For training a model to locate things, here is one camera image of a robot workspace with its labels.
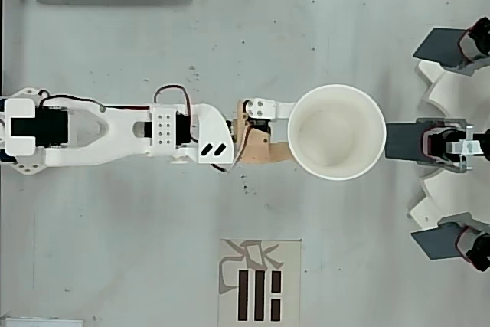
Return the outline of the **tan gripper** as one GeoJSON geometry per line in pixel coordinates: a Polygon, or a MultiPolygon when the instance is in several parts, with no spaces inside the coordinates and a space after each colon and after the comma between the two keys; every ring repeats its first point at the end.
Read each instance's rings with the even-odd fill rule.
{"type": "Polygon", "coordinates": [[[234,163],[295,161],[288,142],[271,142],[270,122],[288,119],[295,103],[254,97],[238,100],[231,122],[234,163]]]}

